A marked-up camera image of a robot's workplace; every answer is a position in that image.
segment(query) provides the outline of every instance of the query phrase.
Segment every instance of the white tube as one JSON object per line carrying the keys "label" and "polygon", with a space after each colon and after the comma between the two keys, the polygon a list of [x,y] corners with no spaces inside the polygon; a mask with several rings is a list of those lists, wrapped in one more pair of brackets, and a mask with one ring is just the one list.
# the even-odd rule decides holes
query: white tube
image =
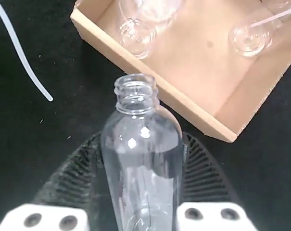
{"label": "white tube", "polygon": [[44,86],[41,84],[41,82],[39,81],[39,79],[36,77],[36,75],[34,74],[32,68],[30,67],[30,64],[28,62],[28,60],[25,57],[25,53],[22,50],[22,47],[20,45],[19,39],[16,35],[16,32],[10,22],[9,17],[7,16],[5,10],[3,9],[3,7],[0,4],[0,18],[2,19],[10,37],[11,40],[13,42],[13,45],[15,47],[15,50],[19,56],[19,59],[22,63],[22,65],[24,66],[26,72],[28,73],[29,77],[31,78],[31,80],[33,81],[33,83],[35,84],[35,86],[40,90],[40,92],[47,98],[47,100],[49,100],[50,102],[53,101],[53,97],[49,94],[49,92],[44,88]]}
{"label": "white tube", "polygon": [[283,11],[283,12],[281,12],[281,13],[278,13],[278,14],[276,14],[276,15],[274,15],[274,16],[271,16],[271,17],[269,17],[269,18],[267,18],[267,19],[264,19],[264,20],[262,20],[262,21],[259,21],[259,22],[256,22],[256,23],[253,23],[253,24],[250,25],[250,27],[255,27],[255,26],[262,25],[262,24],[264,24],[264,23],[269,23],[269,22],[271,22],[271,21],[274,21],[274,20],[276,20],[276,19],[278,19],[278,18],[284,17],[284,16],[289,15],[289,14],[291,14],[291,8],[290,8],[289,10],[287,10],[287,11]]}

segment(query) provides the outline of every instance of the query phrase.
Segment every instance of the transparent glass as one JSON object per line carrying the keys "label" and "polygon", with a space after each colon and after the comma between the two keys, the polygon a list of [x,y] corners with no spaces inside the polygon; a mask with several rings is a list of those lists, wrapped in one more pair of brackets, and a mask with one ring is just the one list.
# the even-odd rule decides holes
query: transparent glass
{"label": "transparent glass", "polygon": [[284,28],[291,24],[291,1],[263,0],[263,7],[255,10],[232,27],[229,43],[239,54],[252,57],[269,47],[276,47]]}
{"label": "transparent glass", "polygon": [[101,151],[119,231],[175,230],[183,166],[182,132],[159,105],[153,77],[115,82],[116,111],[101,134]]}
{"label": "transparent glass", "polygon": [[184,0],[118,0],[120,44],[138,59],[154,48]]}

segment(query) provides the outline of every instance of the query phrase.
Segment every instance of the bottle neck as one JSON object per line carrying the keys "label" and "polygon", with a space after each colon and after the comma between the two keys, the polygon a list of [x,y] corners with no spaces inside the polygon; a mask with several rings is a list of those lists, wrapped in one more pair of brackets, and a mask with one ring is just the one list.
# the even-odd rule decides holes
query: bottle neck
{"label": "bottle neck", "polygon": [[141,115],[153,111],[159,105],[155,79],[145,74],[133,74],[116,80],[114,92],[116,109],[128,115]]}

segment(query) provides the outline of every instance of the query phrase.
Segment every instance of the black fabric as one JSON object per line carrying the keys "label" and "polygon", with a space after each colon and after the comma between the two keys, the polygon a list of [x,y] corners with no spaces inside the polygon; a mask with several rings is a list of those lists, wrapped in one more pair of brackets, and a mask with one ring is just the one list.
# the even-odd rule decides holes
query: black fabric
{"label": "black fabric", "polygon": [[[101,130],[123,74],[81,42],[69,19],[74,0],[1,2],[54,102],[30,81],[0,20],[0,221]],[[291,231],[291,67],[233,144],[175,116],[218,160],[259,230]]]}

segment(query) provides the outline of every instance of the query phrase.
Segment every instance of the screw hole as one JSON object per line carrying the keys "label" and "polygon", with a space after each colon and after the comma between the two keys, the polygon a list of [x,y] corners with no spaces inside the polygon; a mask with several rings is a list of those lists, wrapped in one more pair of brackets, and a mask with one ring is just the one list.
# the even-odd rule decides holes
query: screw hole
{"label": "screw hole", "polygon": [[40,220],[41,220],[41,214],[34,213],[25,219],[24,225],[28,228],[34,227],[39,224]]}
{"label": "screw hole", "polygon": [[185,211],[185,217],[192,220],[202,220],[202,213],[196,208],[189,208]]}
{"label": "screw hole", "polygon": [[221,210],[221,216],[223,219],[226,220],[239,220],[240,216],[238,215],[238,213],[230,208],[225,208]]}
{"label": "screw hole", "polygon": [[60,229],[63,231],[71,231],[77,226],[77,218],[75,216],[66,216],[60,221]]}

